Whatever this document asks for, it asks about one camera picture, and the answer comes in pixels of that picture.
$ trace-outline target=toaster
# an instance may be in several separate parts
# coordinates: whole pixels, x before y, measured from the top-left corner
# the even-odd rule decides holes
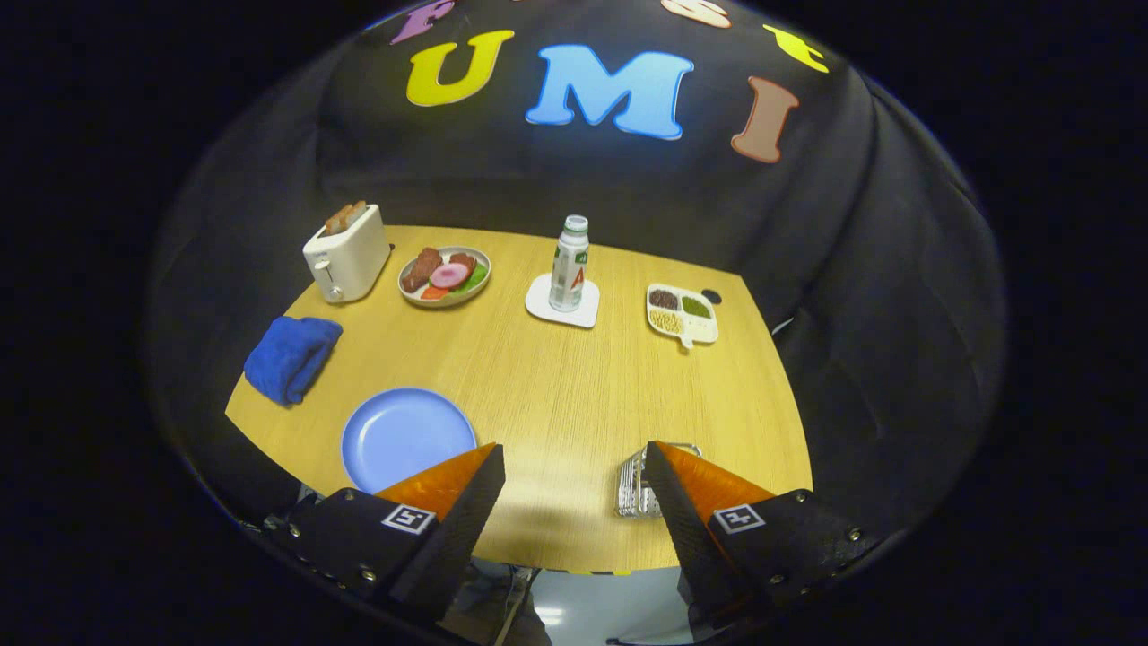
[[[320,226],[303,244],[303,258],[327,302],[358,299],[371,290],[390,256],[379,204],[366,210],[347,231],[323,235]]]

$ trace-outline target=metal basket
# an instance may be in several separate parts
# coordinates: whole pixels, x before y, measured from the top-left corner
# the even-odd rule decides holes
[[[701,450],[692,444],[680,442],[666,443],[693,452],[701,458]],[[618,482],[618,514],[626,519],[659,519],[661,508],[650,489],[645,475],[645,447],[622,464],[621,477]]]

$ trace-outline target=table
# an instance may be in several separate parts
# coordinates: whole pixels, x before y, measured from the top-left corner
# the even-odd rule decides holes
[[[352,487],[340,438],[360,403],[401,387],[442,394],[470,419],[479,445],[504,445],[506,484],[474,555],[519,566],[676,566],[661,519],[615,512],[619,469],[651,439],[695,444],[706,460],[776,493],[813,489],[793,395],[742,278],[595,244],[590,233],[587,277],[602,302],[587,330],[526,310],[530,281],[550,271],[554,238],[388,225],[395,248],[370,294],[331,304],[312,282],[286,311],[343,327],[303,403],[281,408],[240,376],[227,418],[284,469],[329,496]],[[403,265],[425,246],[448,244],[490,257],[483,291],[445,309],[408,302],[396,286]],[[687,352],[653,332],[645,291],[656,281],[719,291],[718,342]]]

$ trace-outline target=yellow letter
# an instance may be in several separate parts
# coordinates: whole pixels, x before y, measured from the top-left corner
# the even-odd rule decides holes
[[[713,2],[706,2],[706,0],[661,0],[661,6],[672,14],[685,16],[709,26],[729,29],[731,24],[726,17],[729,15],[726,9]]]
[[[457,103],[482,89],[490,80],[490,73],[495,70],[498,48],[513,36],[513,31],[502,29],[480,33],[467,40],[466,44],[474,47],[471,67],[461,80],[450,85],[439,84],[439,72],[442,71],[442,63],[447,60],[447,54],[453,52],[458,45],[443,42],[414,54],[411,56],[411,63],[414,67],[411,69],[411,77],[406,80],[406,100],[416,106],[442,106]]]
[[[806,45],[805,40],[801,40],[788,31],[782,31],[776,26],[769,26],[768,24],[763,24],[761,26],[774,32],[777,37],[777,46],[782,48],[782,52],[792,56],[793,60],[802,62],[817,71],[829,72],[829,68],[809,56],[809,54],[815,54],[819,59],[824,57],[821,55],[821,52]]]

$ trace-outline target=blue letter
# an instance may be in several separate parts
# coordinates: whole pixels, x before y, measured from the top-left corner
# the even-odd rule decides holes
[[[538,104],[526,112],[526,120],[545,125],[566,125],[574,110],[566,107],[566,95],[582,108],[590,125],[598,125],[625,96],[626,109],[614,117],[623,132],[646,134],[673,141],[682,138],[682,126],[674,120],[677,87],[693,63],[662,52],[642,52],[611,75],[594,49],[585,45],[554,45],[538,55],[548,61]]]

